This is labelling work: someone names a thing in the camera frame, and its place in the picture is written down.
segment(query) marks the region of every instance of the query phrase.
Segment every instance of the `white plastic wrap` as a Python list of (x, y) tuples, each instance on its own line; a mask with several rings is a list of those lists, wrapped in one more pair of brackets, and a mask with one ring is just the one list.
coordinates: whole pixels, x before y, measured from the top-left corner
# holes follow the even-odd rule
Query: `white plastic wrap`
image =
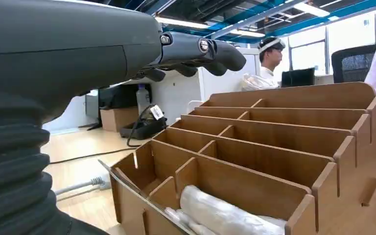
[(181, 224), (185, 228), (192, 230), (197, 235), (216, 235), (207, 227), (201, 224), (197, 224), (188, 215), (182, 212), (182, 210), (175, 211), (172, 208), (167, 207), (165, 213), (169, 215), (176, 223)]
[(218, 235), (284, 235), (284, 220), (250, 214), (195, 186), (185, 187), (180, 204), (196, 223)]
[(267, 79), (258, 75), (245, 73), (241, 81), (242, 91), (255, 91), (278, 88), (278, 83), (273, 79)]

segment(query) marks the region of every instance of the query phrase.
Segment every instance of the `black office chair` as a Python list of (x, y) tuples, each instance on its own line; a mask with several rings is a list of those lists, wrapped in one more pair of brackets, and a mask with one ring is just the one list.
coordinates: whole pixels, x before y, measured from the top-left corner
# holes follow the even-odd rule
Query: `black office chair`
[(363, 82), (373, 62), (376, 45), (354, 47), (332, 54), (333, 82)]

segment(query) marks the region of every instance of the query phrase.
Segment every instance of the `white label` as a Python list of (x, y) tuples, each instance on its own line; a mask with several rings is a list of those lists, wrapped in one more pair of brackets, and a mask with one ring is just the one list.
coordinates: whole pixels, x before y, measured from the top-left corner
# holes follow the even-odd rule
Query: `white label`
[(150, 112), (153, 114), (156, 120), (159, 120), (160, 118), (164, 117), (164, 114), (162, 113), (162, 110), (159, 108), (158, 105), (155, 105), (152, 108), (150, 108)]

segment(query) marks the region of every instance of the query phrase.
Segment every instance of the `cardboard box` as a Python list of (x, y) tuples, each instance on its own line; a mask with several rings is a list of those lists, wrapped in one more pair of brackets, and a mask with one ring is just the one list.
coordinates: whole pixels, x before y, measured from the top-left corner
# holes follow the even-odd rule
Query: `cardboard box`
[(111, 167), (127, 234), (190, 234), (162, 211), (195, 185), (285, 220), (285, 235), (376, 235), (376, 94), (365, 83), (213, 94), (135, 154)]
[(100, 110), (100, 115), (104, 130), (119, 132), (123, 126), (135, 122), (139, 117), (139, 112), (137, 107), (130, 107)]

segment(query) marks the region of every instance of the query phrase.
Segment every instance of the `wooden compartment box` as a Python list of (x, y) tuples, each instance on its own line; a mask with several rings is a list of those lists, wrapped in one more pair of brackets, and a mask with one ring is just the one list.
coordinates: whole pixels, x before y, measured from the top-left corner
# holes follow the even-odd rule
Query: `wooden compartment box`
[(286, 235), (376, 235), (376, 93), (364, 83), (213, 94), (112, 166), (128, 234), (187, 234), (182, 190), (287, 221)]

